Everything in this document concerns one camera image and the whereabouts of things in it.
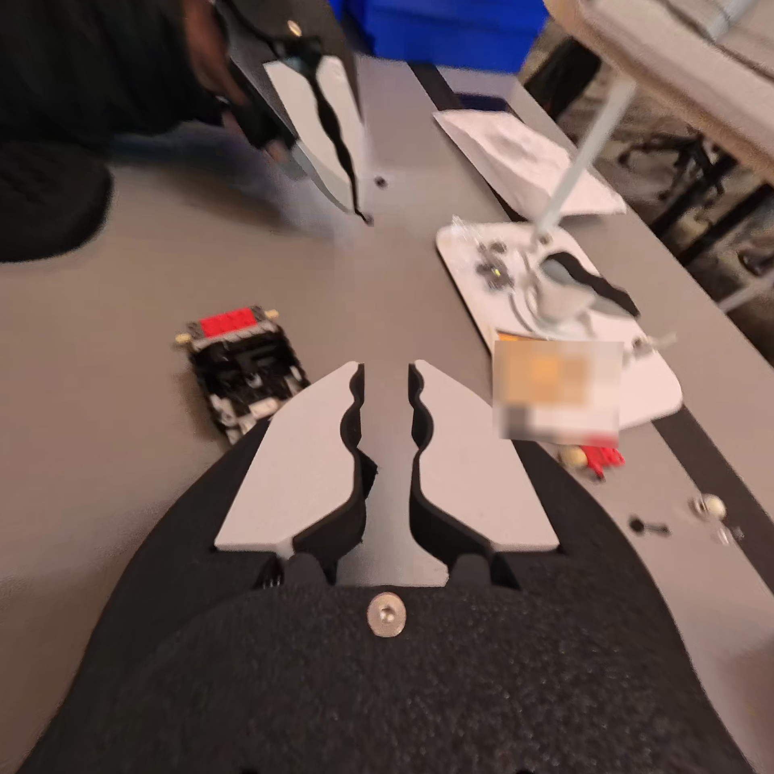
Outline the grey desk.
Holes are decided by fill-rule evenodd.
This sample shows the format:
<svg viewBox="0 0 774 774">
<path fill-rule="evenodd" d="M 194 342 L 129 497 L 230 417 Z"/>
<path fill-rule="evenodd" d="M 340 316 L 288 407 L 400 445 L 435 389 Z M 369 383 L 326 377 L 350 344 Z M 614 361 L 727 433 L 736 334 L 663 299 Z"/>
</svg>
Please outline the grey desk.
<svg viewBox="0 0 774 774">
<path fill-rule="evenodd" d="M 505 220 L 437 127 L 405 63 L 358 62 L 378 176 L 375 226 L 222 130 L 183 128 L 121 158 L 97 238 L 2 266 L 2 772 L 16 772 L 63 701 L 122 571 L 168 508 L 224 453 L 173 337 L 189 320 L 276 308 L 318 379 L 365 366 L 362 442 L 379 466 L 347 585 L 437 586 L 443 566 L 409 528 L 409 363 L 425 359 L 489 399 L 489 358 L 434 246 L 453 215 Z M 745 497 L 772 516 L 772 369 L 633 213 L 566 226 L 625 287 Z M 698 489 L 652 425 L 622 435 L 626 466 L 598 491 L 636 541 L 704 687 L 741 749 L 772 772 L 772 593 L 686 500 Z"/>
</svg>

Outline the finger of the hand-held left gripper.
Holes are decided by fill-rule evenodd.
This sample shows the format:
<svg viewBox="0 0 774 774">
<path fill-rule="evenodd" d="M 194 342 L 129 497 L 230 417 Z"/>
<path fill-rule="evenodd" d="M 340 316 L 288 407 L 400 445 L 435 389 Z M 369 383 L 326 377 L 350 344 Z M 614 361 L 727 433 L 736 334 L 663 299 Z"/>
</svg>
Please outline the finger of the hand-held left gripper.
<svg viewBox="0 0 774 774">
<path fill-rule="evenodd" d="M 348 194 L 340 194 L 345 208 L 361 207 L 364 171 L 364 127 L 342 60 L 325 54 L 316 66 L 316 100 L 320 122 L 334 148 Z"/>
<path fill-rule="evenodd" d="M 292 127 L 292 158 L 333 203 L 353 214 L 355 208 L 345 208 L 339 200 L 339 195 L 348 190 L 334 159 L 332 142 L 320 122 L 316 100 L 319 61 L 320 58 L 312 71 L 302 71 L 303 61 L 298 57 L 266 63 L 264 70 Z"/>
</svg>

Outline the wooden white book stand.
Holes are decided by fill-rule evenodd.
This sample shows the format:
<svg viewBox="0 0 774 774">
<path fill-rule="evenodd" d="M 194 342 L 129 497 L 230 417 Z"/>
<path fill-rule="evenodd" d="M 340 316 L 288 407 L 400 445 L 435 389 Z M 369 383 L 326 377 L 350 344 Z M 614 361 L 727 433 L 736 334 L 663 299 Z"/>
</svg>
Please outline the wooden white book stand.
<svg viewBox="0 0 774 774">
<path fill-rule="evenodd" d="M 512 222 L 536 286 L 490 294 L 451 279 L 490 353 L 495 417 L 519 413 L 527 433 L 562 443 L 616 437 L 620 429 L 670 416 L 682 389 L 630 295 L 599 274 L 562 228 L 626 213 L 622 197 L 592 165 L 638 87 L 772 183 L 772 2 L 545 2 L 551 17 L 615 71 L 564 179 L 537 222 Z"/>
</svg>

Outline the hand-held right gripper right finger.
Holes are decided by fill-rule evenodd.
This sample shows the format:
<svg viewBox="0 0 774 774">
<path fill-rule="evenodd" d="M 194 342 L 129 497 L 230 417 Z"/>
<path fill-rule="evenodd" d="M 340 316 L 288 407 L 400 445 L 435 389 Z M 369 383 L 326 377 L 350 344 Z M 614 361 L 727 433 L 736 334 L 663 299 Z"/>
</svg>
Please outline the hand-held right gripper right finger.
<svg viewBox="0 0 774 774">
<path fill-rule="evenodd" d="M 492 408 L 427 361 L 409 368 L 410 530 L 428 553 L 545 553 L 559 540 Z"/>
</svg>

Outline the clear bag of black parts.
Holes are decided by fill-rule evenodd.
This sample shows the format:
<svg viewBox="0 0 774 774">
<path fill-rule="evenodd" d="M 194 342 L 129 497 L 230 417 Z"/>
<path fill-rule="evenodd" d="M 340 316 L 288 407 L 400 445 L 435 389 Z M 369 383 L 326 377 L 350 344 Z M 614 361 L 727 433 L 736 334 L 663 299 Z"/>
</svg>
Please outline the clear bag of black parts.
<svg viewBox="0 0 774 774">
<path fill-rule="evenodd" d="M 473 222 L 454 216 L 444 242 L 443 260 L 454 279 L 477 283 L 490 294 L 526 293 L 536 286 L 524 233 L 512 222 Z"/>
</svg>

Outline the white instruction booklet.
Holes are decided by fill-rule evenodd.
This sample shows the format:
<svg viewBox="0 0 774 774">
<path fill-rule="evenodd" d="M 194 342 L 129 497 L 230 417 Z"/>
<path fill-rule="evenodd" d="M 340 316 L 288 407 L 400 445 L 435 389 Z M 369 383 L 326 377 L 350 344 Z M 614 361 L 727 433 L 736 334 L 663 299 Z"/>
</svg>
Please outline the white instruction booklet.
<svg viewBox="0 0 774 774">
<path fill-rule="evenodd" d="M 506 111 L 445 110 L 434 118 L 498 196 L 536 223 L 570 168 L 568 151 Z"/>
</svg>

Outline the red toy piece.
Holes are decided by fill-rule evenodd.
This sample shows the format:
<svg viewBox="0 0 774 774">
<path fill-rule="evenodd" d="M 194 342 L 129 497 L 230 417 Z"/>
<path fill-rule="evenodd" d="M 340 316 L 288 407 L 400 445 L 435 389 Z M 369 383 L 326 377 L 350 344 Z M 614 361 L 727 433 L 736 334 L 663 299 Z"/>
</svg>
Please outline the red toy piece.
<svg viewBox="0 0 774 774">
<path fill-rule="evenodd" d="M 625 459 L 617 448 L 583 445 L 579 449 L 584 459 L 583 468 L 596 481 L 604 482 L 608 469 L 625 466 Z"/>
</svg>

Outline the blue plastic bin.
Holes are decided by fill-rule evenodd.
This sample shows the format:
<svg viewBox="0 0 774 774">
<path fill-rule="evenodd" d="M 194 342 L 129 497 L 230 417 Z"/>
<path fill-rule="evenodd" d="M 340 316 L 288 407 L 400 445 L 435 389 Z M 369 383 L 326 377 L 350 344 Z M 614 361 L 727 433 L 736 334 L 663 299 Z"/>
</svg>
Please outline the blue plastic bin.
<svg viewBox="0 0 774 774">
<path fill-rule="evenodd" d="M 385 60 L 515 74 L 547 24 L 542 1 L 343 1 L 364 47 Z"/>
</svg>

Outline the person's left hand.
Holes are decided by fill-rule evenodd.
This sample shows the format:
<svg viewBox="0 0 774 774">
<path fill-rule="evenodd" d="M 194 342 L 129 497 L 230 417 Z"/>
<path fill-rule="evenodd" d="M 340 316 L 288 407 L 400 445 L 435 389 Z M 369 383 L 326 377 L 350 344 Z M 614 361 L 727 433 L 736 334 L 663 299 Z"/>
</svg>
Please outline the person's left hand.
<svg viewBox="0 0 774 774">
<path fill-rule="evenodd" d="M 181 8 L 189 61 L 199 84 L 229 104 L 245 105 L 246 95 L 229 70 L 227 43 L 213 4 L 182 1 Z"/>
</svg>

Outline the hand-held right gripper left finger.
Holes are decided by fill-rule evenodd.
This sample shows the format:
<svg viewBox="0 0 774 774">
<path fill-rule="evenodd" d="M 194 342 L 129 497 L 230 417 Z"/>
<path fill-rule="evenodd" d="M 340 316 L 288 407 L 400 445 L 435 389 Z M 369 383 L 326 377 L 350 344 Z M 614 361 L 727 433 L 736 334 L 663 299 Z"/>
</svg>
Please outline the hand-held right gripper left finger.
<svg viewBox="0 0 774 774">
<path fill-rule="evenodd" d="M 376 463 L 359 448 L 364 365 L 347 362 L 268 424 L 214 546 L 222 552 L 349 553 L 362 541 Z"/>
</svg>

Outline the toy brick car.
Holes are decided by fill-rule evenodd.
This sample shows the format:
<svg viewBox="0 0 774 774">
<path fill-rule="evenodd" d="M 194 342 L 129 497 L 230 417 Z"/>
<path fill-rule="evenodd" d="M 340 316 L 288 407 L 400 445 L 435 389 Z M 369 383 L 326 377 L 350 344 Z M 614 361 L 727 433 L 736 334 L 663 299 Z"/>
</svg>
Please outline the toy brick car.
<svg viewBox="0 0 774 774">
<path fill-rule="evenodd" d="M 187 353 L 210 418 L 231 446 L 311 383 L 274 309 L 243 306 L 202 317 L 174 343 Z"/>
</svg>

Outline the person's left forearm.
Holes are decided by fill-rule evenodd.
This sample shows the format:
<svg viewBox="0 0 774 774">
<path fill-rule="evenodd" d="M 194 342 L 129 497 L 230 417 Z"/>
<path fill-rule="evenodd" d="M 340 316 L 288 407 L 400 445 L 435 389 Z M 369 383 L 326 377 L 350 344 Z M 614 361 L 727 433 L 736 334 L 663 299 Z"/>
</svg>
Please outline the person's left forearm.
<svg viewBox="0 0 774 774">
<path fill-rule="evenodd" d="M 1 2 L 2 139 L 97 148 L 217 121 L 181 2 Z"/>
</svg>

